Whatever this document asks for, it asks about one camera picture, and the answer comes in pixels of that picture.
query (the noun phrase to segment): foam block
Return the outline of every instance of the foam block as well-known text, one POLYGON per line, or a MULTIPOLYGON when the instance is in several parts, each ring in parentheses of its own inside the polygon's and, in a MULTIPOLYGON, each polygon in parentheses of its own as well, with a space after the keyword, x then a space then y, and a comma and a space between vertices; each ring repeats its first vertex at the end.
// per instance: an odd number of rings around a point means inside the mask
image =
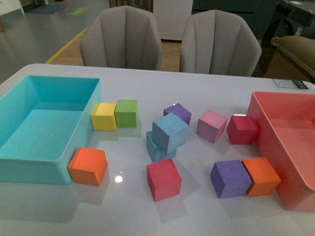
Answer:
POLYGON ((147 165, 147 180, 155 202, 180 194, 182 178, 172 159, 147 165))
POLYGON ((232 116, 226 128, 232 144, 252 144, 259 135, 259 127, 252 116, 232 116))
POLYGON ((138 120, 138 101, 122 100, 117 101, 115 109, 117 127, 137 127, 138 120))
POLYGON ((242 163, 252 179, 252 184, 246 192, 248 196, 270 195, 281 182, 265 157, 244 159, 242 163))
POLYGON ((152 141, 152 131, 147 132, 147 150, 151 157, 152 162, 158 162, 162 160, 166 160, 169 158, 173 158, 176 156, 176 151, 172 151, 169 154, 166 154, 162 151, 159 146, 152 141))
POLYGON ((212 110, 207 110, 198 120, 196 134, 215 143, 223 134, 227 118, 212 110))
POLYGON ((100 186, 107 166, 103 150, 79 147, 67 168, 74 182, 100 186))
POLYGON ((116 103, 96 103, 91 112, 93 129, 116 130, 115 108, 116 103))
POLYGON ((152 140, 169 154, 185 143, 188 131, 189 125, 170 113, 153 121, 152 140))
POLYGON ((252 183, 240 160, 216 162, 210 178, 219 198, 243 196, 252 183))
POLYGON ((189 112, 185 107, 183 107, 180 103, 177 103, 171 107, 168 107, 164 109, 163 115, 167 115, 173 113, 174 115, 177 115, 180 119, 185 121, 186 124, 189 125, 190 118, 191 118, 191 112, 189 112))

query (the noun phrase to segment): yellow cube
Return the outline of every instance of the yellow cube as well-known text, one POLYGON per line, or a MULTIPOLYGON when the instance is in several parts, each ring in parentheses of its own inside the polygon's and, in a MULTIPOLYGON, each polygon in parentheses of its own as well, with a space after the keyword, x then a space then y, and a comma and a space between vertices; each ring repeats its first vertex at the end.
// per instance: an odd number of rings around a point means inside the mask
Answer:
POLYGON ((116 130, 115 108, 116 103, 96 103, 91 113, 93 129, 116 130))

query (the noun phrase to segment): light blue cube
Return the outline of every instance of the light blue cube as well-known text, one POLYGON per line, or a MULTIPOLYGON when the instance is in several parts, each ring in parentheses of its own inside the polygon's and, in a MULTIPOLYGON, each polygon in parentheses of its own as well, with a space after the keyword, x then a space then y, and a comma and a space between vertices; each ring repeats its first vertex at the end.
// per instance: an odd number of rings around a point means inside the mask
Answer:
POLYGON ((188 131, 189 125, 170 113, 153 121, 152 140, 169 154, 186 142, 188 131))
POLYGON ((152 141, 152 131, 147 132, 147 150, 153 163, 176 156, 176 150, 166 154, 155 142, 152 141))

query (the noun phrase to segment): white table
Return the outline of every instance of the white table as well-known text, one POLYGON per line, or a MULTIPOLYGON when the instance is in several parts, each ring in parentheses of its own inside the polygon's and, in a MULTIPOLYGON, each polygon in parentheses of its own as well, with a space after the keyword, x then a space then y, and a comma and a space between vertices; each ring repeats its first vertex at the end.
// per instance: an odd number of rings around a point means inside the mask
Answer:
POLYGON ((284 209, 277 194, 218 199, 210 181, 216 161, 258 157, 256 145, 215 143, 196 136, 198 118, 212 109, 230 118, 245 114, 254 90, 278 88, 271 79, 34 64, 0 86, 2 96, 27 75, 96 77, 102 100, 137 99, 139 127, 94 131, 88 146, 104 149, 109 167, 101 187, 0 182, 0 235, 67 236, 300 236, 315 235, 315 213, 284 209), (181 103, 192 112, 190 133, 174 158, 180 195, 155 203, 146 180, 145 134, 163 109, 181 103), (122 182, 115 182, 121 176, 122 182))

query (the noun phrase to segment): paper label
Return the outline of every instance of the paper label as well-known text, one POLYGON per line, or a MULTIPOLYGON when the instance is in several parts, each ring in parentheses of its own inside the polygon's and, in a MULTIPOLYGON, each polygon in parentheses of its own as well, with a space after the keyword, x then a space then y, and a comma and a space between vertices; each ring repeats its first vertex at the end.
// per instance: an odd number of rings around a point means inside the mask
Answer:
POLYGON ((288 89, 309 89, 302 80, 281 80, 272 79, 279 88, 288 89))
POLYGON ((297 28, 297 30, 296 30, 296 32, 295 32, 295 35, 296 35, 296 36, 300 36, 301 33, 302 33, 302 31, 303 31, 303 26, 299 26, 299 28, 297 28))

